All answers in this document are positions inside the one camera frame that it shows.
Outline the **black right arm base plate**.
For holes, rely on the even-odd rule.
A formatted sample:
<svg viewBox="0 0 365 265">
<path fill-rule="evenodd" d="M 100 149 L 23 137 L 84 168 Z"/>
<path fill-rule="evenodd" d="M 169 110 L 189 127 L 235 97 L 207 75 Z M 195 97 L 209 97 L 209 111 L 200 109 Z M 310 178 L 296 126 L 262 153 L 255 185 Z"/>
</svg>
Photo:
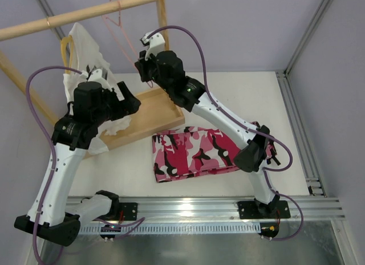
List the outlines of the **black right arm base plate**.
<svg viewBox="0 0 365 265">
<path fill-rule="evenodd" d="M 263 204 L 256 200 L 239 201 L 238 213 L 240 219 L 289 219 L 291 218 L 287 201 L 278 201 L 275 204 Z"/>
</svg>

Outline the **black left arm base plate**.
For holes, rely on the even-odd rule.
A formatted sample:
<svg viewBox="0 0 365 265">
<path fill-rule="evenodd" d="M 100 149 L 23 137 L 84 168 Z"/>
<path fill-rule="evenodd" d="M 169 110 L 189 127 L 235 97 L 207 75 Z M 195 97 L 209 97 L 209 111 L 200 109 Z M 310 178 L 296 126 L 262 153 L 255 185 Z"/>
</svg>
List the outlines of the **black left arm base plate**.
<svg viewBox="0 0 365 265">
<path fill-rule="evenodd" d="M 136 221 L 138 212 L 137 202 L 120 202 L 116 215 L 113 218 L 118 222 Z"/>
</svg>

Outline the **pink camouflage trousers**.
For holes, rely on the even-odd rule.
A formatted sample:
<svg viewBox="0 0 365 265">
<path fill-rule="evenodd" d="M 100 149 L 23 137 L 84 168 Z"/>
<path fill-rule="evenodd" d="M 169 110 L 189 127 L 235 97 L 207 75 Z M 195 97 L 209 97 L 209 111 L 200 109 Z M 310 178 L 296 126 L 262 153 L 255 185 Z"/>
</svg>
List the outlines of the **pink camouflage trousers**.
<svg viewBox="0 0 365 265">
<path fill-rule="evenodd" d="M 225 174 L 238 170 L 233 163 L 239 148 L 218 129 L 185 127 L 152 136 L 153 172 L 165 183 Z"/>
</svg>

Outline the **pink wire hanger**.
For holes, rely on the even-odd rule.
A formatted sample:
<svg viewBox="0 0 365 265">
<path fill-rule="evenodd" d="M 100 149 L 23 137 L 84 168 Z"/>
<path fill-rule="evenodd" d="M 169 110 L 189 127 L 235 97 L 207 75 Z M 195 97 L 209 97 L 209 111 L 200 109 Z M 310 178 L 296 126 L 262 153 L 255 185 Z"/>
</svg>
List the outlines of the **pink wire hanger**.
<svg viewBox="0 0 365 265">
<path fill-rule="evenodd" d="M 113 20 L 108 14 L 106 15 L 102 15 L 102 20 L 103 23 L 105 24 L 107 30 L 109 31 L 109 33 L 112 35 L 114 41 L 116 42 L 118 48 L 120 49 L 120 51 L 123 53 L 123 55 L 126 57 L 126 59 L 130 62 L 130 64 L 134 67 L 134 69 L 136 69 L 135 67 L 135 62 L 132 60 L 132 58 L 128 55 L 128 53 L 126 52 L 126 50 L 123 48 L 122 44 L 120 43 L 118 37 L 116 36 L 115 32 L 113 31 L 113 29 L 111 29 L 110 23 L 114 24 L 115 26 L 117 26 L 121 33 L 123 34 L 123 37 L 125 38 L 125 40 L 127 41 L 130 49 L 132 50 L 133 54 L 135 57 L 138 56 L 133 44 L 131 43 L 124 27 L 123 27 L 123 23 L 122 23 L 122 19 L 121 19 L 121 10 L 118 11 L 118 15 L 117 15 L 117 21 Z"/>
</svg>

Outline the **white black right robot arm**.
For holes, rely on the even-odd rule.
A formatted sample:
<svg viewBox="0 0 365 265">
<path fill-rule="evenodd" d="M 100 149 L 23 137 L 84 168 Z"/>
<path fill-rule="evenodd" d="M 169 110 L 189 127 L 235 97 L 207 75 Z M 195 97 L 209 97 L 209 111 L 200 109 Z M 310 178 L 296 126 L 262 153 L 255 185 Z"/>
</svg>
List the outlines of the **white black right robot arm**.
<svg viewBox="0 0 365 265">
<path fill-rule="evenodd" d="M 279 196 L 268 187 L 262 167 L 266 162 L 266 135 L 268 127 L 248 124 L 240 127 L 243 120 L 233 121 L 233 114 L 213 97 L 205 86 L 185 74 L 183 62 L 173 51 L 148 54 L 139 53 L 135 63 L 142 81 L 153 81 L 162 88 L 171 101 L 210 122 L 225 133 L 239 148 L 233 163 L 248 173 L 254 189 L 254 203 L 264 218 L 275 216 Z"/>
</svg>

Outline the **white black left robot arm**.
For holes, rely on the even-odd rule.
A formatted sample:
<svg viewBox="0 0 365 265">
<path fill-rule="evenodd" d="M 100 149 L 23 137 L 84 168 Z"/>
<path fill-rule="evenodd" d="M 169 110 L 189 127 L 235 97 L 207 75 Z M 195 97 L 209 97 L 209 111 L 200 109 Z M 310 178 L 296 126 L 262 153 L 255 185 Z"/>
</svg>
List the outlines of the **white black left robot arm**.
<svg viewBox="0 0 365 265">
<path fill-rule="evenodd" d="M 73 113 L 66 114 L 48 136 L 51 156 L 39 193 L 25 214 L 16 217 L 14 227 L 60 246 L 69 246 L 79 230 L 95 219 L 114 219 L 119 213 L 119 196 L 99 190 L 72 210 L 66 210 L 68 194 L 76 171 L 91 140 L 106 121 L 122 119 L 138 111 L 141 102 L 125 82 L 105 89 L 96 80 L 80 83 L 74 90 Z"/>
</svg>

